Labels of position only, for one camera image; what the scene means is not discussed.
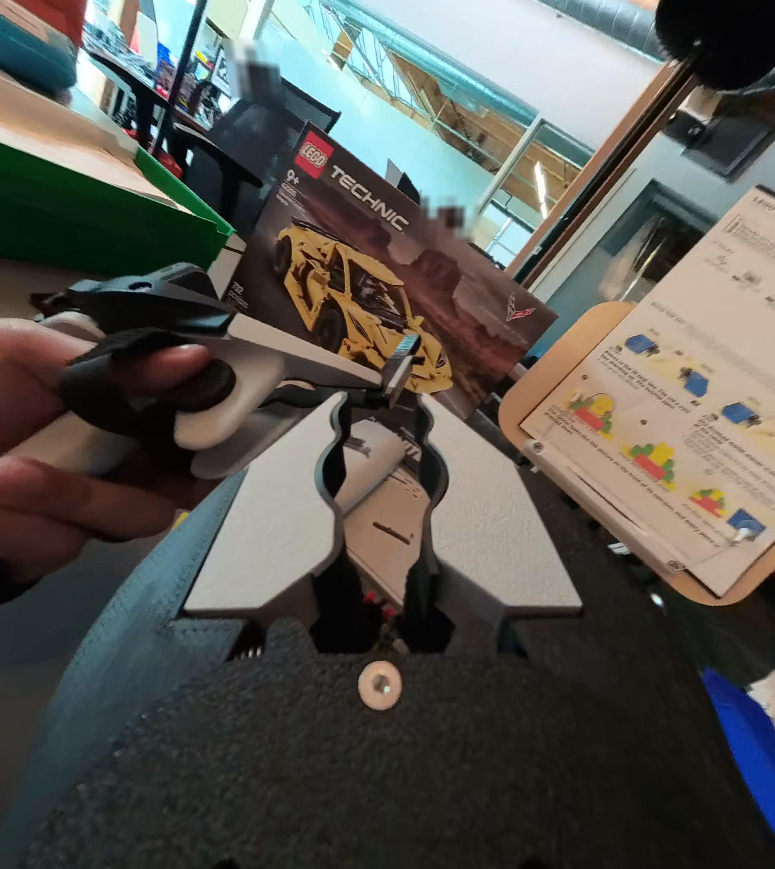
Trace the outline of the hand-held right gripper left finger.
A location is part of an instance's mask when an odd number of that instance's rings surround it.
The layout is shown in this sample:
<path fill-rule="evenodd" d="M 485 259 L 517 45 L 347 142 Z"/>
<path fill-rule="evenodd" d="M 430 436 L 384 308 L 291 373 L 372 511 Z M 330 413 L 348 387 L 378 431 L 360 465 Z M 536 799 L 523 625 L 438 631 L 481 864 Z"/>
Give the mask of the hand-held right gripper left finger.
<path fill-rule="evenodd" d="M 340 516 L 325 463 L 342 450 L 339 391 L 284 433 L 244 472 L 184 603 L 195 618 L 319 618 L 314 579 L 338 557 Z"/>

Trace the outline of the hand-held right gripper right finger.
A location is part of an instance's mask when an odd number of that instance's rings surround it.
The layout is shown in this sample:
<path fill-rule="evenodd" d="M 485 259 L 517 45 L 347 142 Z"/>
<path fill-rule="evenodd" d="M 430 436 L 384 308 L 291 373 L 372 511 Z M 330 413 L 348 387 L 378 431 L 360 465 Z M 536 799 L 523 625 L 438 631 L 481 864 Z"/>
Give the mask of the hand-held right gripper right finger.
<path fill-rule="evenodd" d="M 418 645 L 582 614 L 582 601 L 515 462 L 436 399 L 418 401 L 429 503 L 418 555 Z"/>

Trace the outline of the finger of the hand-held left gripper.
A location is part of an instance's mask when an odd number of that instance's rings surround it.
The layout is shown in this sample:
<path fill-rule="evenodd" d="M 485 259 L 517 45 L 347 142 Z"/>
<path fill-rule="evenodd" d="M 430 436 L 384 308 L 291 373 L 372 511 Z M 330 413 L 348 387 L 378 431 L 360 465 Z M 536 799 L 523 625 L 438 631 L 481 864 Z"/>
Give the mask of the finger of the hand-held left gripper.
<path fill-rule="evenodd" d="M 334 448 L 334 396 L 280 396 L 255 409 L 228 440 L 196 451 L 190 474 L 198 481 L 240 472 L 254 481 L 314 481 Z"/>
<path fill-rule="evenodd" d="M 231 320 L 227 337 L 277 351 L 284 361 L 286 380 L 309 382 L 323 387 L 382 386 L 379 370 L 352 362 L 317 344 L 246 315 L 239 314 Z"/>

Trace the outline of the person's left hand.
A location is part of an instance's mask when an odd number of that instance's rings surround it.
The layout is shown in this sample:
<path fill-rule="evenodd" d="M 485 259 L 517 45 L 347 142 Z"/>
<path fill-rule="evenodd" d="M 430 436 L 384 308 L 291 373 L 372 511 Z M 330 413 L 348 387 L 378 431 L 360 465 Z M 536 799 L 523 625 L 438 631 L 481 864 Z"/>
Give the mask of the person's left hand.
<path fill-rule="evenodd" d="M 145 456 L 96 479 L 12 454 L 64 413 L 58 381 L 90 348 L 28 320 L 0 320 L 0 602 L 70 564 L 90 540 L 164 532 L 214 488 Z"/>

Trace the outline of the yellow car picture box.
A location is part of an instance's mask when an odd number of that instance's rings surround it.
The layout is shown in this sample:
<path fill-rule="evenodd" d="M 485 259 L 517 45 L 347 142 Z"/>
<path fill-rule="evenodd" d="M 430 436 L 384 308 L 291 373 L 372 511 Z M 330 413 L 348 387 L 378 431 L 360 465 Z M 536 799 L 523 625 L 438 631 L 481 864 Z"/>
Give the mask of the yellow car picture box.
<path fill-rule="evenodd" d="M 375 372 L 417 336 L 410 393 L 467 418 L 556 314 L 433 215 L 307 123 L 223 301 Z"/>

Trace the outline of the open instruction booklet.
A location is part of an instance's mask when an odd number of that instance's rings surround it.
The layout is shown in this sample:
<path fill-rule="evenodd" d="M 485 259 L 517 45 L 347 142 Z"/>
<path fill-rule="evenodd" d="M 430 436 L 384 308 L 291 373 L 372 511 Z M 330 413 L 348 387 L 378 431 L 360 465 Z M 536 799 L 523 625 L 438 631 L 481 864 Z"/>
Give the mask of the open instruction booklet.
<path fill-rule="evenodd" d="M 430 501 L 419 479 L 421 450 L 404 429 L 370 416 L 352 424 L 344 458 L 336 502 L 348 557 L 366 587 L 400 610 Z"/>

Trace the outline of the green plastic bin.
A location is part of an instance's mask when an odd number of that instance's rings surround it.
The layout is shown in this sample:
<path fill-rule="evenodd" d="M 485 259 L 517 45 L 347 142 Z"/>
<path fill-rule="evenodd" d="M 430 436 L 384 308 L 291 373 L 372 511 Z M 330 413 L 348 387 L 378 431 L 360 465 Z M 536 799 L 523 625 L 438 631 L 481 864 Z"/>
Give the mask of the green plastic bin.
<path fill-rule="evenodd" d="M 0 143 L 0 257 L 106 277 L 208 269 L 231 224 L 143 148 L 133 167 L 169 201 Z"/>

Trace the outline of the black office chair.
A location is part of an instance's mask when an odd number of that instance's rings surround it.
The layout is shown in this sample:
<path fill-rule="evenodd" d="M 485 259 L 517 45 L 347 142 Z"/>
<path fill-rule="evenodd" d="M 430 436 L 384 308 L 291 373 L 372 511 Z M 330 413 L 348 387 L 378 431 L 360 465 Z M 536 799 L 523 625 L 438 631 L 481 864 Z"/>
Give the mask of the black office chair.
<path fill-rule="evenodd" d="M 183 180 L 246 240 L 306 125 L 329 133 L 341 112 L 284 79 L 277 67 L 254 63 L 240 79 L 240 97 L 195 143 Z"/>

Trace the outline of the flat white paper bag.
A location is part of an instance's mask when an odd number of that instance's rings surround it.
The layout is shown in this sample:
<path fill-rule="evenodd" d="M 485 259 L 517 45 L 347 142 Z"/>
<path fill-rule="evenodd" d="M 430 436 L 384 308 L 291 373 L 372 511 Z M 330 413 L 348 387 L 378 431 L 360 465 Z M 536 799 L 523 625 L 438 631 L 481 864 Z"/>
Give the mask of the flat white paper bag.
<path fill-rule="evenodd" d="M 0 144 L 190 214 L 146 179 L 139 146 L 106 117 L 95 122 L 1 72 Z"/>

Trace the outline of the wooden clipboard with instruction sheet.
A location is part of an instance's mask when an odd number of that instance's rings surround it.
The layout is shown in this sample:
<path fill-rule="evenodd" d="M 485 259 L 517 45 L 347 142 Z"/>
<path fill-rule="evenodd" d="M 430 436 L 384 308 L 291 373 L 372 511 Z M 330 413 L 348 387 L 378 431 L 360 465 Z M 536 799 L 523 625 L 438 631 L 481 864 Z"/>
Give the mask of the wooden clipboard with instruction sheet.
<path fill-rule="evenodd" d="M 775 192 L 748 191 L 642 301 L 583 314 L 499 425 L 675 591 L 749 596 L 775 571 Z"/>

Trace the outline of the blue wrapped package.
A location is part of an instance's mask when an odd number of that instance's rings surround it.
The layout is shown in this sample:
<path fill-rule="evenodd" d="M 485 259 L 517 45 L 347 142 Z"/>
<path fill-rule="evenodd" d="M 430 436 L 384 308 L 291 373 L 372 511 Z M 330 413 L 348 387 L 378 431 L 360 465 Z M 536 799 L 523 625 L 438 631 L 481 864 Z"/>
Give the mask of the blue wrapped package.
<path fill-rule="evenodd" d="M 76 85 L 79 49 L 18 1 L 0 1 L 0 70 L 58 95 Z"/>

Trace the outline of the blue plastic bin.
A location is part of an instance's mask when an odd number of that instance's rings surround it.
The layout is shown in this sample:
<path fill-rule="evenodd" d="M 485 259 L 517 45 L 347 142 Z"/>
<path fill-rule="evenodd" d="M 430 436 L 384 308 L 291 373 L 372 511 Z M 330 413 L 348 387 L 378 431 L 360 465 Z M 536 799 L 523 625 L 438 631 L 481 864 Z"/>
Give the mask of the blue plastic bin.
<path fill-rule="evenodd" d="M 712 669 L 702 680 L 740 774 L 775 834 L 775 727 L 766 711 Z"/>

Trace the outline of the black fuzzy ball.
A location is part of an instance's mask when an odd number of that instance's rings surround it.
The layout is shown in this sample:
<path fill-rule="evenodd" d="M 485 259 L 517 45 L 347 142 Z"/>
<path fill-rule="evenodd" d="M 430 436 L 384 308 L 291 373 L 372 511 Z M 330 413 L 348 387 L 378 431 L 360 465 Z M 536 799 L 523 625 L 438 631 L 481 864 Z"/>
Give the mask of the black fuzzy ball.
<path fill-rule="evenodd" d="M 715 91 L 740 91 L 775 68 L 775 1 L 660 1 L 655 32 L 669 60 Z"/>

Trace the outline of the black wall box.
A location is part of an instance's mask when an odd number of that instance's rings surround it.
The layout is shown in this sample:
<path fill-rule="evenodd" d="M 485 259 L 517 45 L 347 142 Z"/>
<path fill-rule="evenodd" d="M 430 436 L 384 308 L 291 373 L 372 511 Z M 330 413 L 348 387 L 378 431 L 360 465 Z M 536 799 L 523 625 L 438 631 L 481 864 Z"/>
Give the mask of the black wall box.
<path fill-rule="evenodd" d="M 775 123 L 761 115 L 719 115 L 704 125 L 684 156 L 720 179 L 733 181 L 774 139 Z"/>

